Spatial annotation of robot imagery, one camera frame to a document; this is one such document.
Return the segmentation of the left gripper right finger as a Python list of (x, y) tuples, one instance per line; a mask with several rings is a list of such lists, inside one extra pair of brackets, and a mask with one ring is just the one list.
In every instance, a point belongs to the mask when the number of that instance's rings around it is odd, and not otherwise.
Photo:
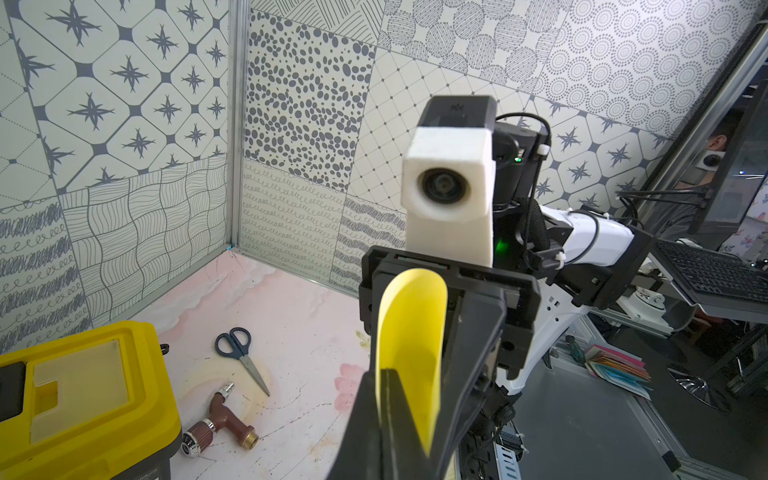
[(436, 479), (419, 438), (404, 388), (393, 369), (380, 371), (381, 479)]

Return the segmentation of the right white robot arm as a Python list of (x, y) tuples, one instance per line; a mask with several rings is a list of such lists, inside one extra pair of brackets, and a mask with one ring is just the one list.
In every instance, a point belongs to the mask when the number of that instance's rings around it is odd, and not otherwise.
[(361, 260), (371, 358), (331, 478), (501, 476), (534, 367), (645, 260), (642, 229), (537, 203), (552, 132), (512, 120), (489, 96), (427, 102), (402, 164), (405, 245)]

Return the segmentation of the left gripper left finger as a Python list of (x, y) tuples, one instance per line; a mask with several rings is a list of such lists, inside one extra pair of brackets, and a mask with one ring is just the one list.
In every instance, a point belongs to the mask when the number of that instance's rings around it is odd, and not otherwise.
[(375, 375), (366, 372), (328, 480), (381, 478), (381, 430), (375, 393)]

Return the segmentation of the yellow square paper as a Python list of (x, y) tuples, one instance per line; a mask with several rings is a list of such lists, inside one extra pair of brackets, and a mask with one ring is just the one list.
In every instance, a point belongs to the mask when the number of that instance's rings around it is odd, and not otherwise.
[(441, 361), (448, 290), (436, 272), (412, 268), (384, 290), (377, 319), (376, 401), (384, 417), (382, 374), (395, 371), (425, 454), (431, 451), (441, 403)]

